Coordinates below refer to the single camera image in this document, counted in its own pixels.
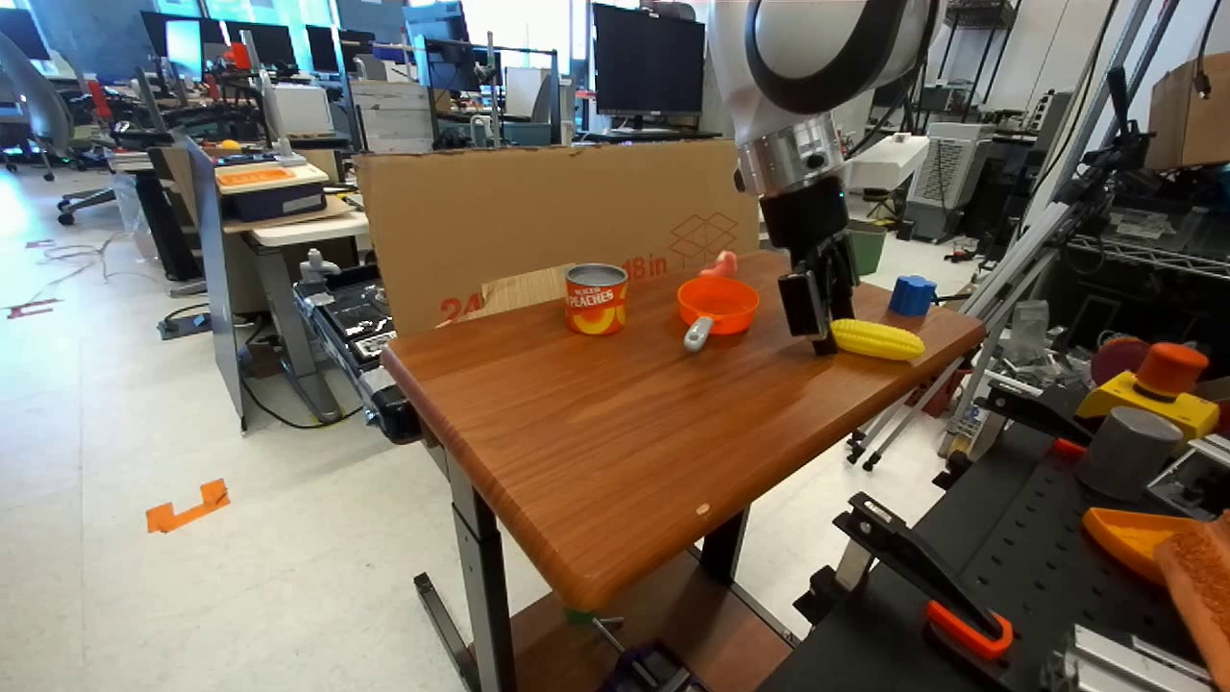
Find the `yellow object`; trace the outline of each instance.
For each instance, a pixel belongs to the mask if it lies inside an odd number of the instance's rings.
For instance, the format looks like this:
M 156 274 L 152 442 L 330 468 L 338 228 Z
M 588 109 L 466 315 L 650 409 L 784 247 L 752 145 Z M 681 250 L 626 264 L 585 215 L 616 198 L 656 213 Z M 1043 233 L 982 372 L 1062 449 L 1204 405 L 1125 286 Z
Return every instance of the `yellow object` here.
M 1175 424 L 1186 440 L 1204 440 L 1217 427 L 1217 405 L 1181 392 L 1175 401 L 1151 401 L 1137 392 L 1137 372 L 1118 372 L 1087 392 L 1077 420 L 1103 420 L 1112 409 L 1142 409 Z
M 879 359 L 879 363 L 916 363 L 927 353 L 916 331 L 867 323 L 867 319 L 834 319 L 834 337 L 838 337 L 838 349 Z

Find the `orange object on floor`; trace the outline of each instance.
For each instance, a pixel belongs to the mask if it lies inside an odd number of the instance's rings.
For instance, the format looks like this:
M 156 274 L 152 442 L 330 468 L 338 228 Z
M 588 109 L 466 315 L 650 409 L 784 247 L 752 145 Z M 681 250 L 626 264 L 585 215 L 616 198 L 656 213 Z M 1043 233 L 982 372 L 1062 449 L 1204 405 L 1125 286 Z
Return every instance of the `orange object on floor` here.
M 156 508 L 146 508 L 146 529 L 150 535 L 170 535 L 183 522 L 194 522 L 199 514 L 212 514 L 220 508 L 226 508 L 229 495 L 226 495 L 226 479 L 208 479 L 199 485 L 199 505 L 194 508 L 183 508 L 183 513 L 174 513 L 170 505 L 156 505 Z

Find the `table leg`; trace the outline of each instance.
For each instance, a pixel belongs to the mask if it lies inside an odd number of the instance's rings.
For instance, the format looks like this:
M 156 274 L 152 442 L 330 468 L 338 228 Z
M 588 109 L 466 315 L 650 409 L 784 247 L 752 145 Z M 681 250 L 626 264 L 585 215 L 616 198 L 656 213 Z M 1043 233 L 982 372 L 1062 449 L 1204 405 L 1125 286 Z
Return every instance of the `table leg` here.
M 492 508 L 471 488 L 453 488 L 453 522 L 466 569 L 471 661 L 481 692 L 516 688 L 503 549 Z
M 741 535 L 745 535 L 745 513 L 729 514 L 720 529 L 702 540 L 699 569 L 721 583 L 735 583 Z
M 312 415 L 330 424 L 340 412 L 338 412 L 330 386 L 322 381 L 322 372 L 315 364 L 312 336 L 308 336 L 308 323 L 303 323 L 301 303 L 290 296 L 290 274 L 285 268 L 280 250 L 255 247 L 255 253 L 258 253 L 260 294 L 266 294 L 266 303 L 271 310 L 271 327 L 285 345 L 287 381 L 303 397 Z
M 133 192 L 143 204 L 143 215 L 150 224 L 150 240 L 160 259 L 160 274 L 170 282 L 199 282 L 199 262 L 191 259 L 189 233 L 182 232 L 175 213 L 160 198 L 160 181 L 152 169 L 133 174 Z
M 466 686 L 481 692 L 507 692 L 516 688 L 516 659 L 512 659 L 503 547 L 498 547 L 497 514 L 476 495 L 458 458 L 434 442 L 429 427 L 424 427 L 424 442 L 453 488 L 453 526 L 458 526 L 471 647 L 466 649 L 425 573 L 413 578 L 419 599 L 439 637 L 447 642 L 453 664 L 460 669 Z

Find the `table top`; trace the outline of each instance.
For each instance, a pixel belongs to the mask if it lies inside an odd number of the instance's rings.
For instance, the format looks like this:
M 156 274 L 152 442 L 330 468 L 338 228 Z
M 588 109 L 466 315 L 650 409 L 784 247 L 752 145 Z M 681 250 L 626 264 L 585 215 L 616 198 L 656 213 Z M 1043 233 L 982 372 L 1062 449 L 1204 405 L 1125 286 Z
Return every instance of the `table top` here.
M 146 151 L 115 151 L 115 145 L 107 145 L 102 158 L 107 158 L 107 169 L 115 169 L 115 174 L 146 174 L 146 169 L 152 169 Z
M 276 219 L 226 219 L 226 233 L 255 233 L 258 247 L 312 247 L 312 244 L 330 244 L 330 240 L 360 240 L 367 233 L 367 215 L 352 213 L 338 198 L 328 198 L 322 213 L 308 215 L 276 215 Z
M 776 479 L 978 344 L 929 310 L 927 359 L 813 359 L 784 327 L 784 253 L 741 259 L 762 315 L 741 337 L 685 353 L 681 276 L 629 287 L 606 337 L 558 303 L 394 337 L 393 378 L 570 609 L 598 611 Z M 879 319 L 889 294 L 855 287 Z

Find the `computer monitor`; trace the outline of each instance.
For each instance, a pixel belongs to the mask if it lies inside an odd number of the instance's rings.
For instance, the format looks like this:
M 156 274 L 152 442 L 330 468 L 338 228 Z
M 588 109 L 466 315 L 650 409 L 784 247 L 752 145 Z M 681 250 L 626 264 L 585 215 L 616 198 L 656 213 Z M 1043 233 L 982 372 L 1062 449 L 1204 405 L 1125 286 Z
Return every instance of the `computer monitor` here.
M 199 82 L 199 22 L 194 18 L 166 18 L 166 57 L 191 82 Z
M 290 31 L 287 31 L 287 27 L 271 27 L 271 22 L 226 22 L 226 31 L 229 31 L 229 41 L 237 41 L 237 36 L 251 31 L 260 66 L 271 66 L 276 78 L 301 73 L 301 66 L 297 66 L 297 46 L 290 46 Z
M 702 22 L 595 5 L 595 95 L 606 116 L 694 116 Z
M 434 0 L 407 7 L 407 36 L 410 39 L 440 39 L 440 41 L 470 41 L 470 22 L 460 0 Z
M 308 27 L 308 51 L 315 73 L 340 73 L 330 27 Z
M 413 66 L 425 89 L 476 91 L 481 71 L 497 71 L 498 55 L 471 41 L 413 39 Z
M 338 41 L 340 41 L 346 73 L 357 66 L 360 55 L 375 51 L 375 36 L 374 31 L 338 31 Z
M 6 36 L 32 62 L 48 62 L 38 22 L 24 7 L 0 7 L 0 36 Z

